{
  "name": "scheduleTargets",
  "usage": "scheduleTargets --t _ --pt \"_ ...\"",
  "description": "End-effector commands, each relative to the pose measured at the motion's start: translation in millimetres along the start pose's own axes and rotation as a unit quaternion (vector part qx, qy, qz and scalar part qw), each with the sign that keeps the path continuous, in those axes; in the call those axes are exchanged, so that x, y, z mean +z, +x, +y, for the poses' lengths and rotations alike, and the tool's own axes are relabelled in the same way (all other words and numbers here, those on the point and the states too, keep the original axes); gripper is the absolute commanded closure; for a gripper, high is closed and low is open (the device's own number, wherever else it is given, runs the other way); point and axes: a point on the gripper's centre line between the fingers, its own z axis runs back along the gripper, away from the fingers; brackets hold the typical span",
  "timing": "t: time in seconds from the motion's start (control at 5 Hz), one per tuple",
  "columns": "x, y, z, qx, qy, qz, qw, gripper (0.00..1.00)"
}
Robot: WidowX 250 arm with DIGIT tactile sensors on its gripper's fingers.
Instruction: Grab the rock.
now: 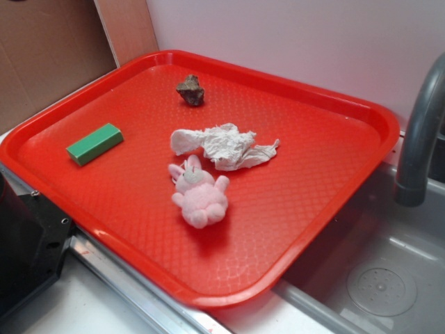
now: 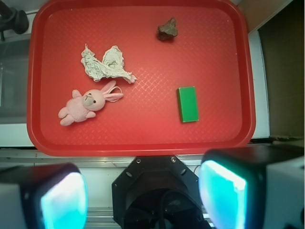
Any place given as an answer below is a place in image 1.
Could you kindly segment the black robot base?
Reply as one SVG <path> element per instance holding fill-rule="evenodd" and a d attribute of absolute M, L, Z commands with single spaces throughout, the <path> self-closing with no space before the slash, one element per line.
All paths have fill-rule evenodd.
<path fill-rule="evenodd" d="M 46 196 L 18 195 L 1 176 L 1 319 L 61 275 L 74 224 Z"/>

